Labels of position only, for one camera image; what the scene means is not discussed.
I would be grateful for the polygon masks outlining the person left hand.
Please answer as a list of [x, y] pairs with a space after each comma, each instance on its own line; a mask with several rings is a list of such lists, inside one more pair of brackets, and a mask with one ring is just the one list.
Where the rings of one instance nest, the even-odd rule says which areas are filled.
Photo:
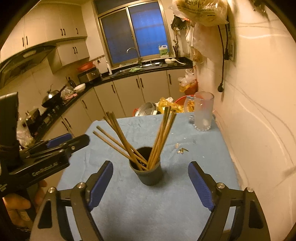
[[[45, 187], [47, 187], [47, 182], [45, 180], [42, 180], [38, 183], [38, 190], [33, 201], [36, 212], [39, 211], [40, 205], [42, 204], [45, 197], [43, 190]], [[3, 201], [12, 223], [19, 228], [27, 228], [28, 226], [21, 218], [18, 211], [29, 209], [31, 207], [31, 202], [15, 193], [11, 193], [3, 197]]]

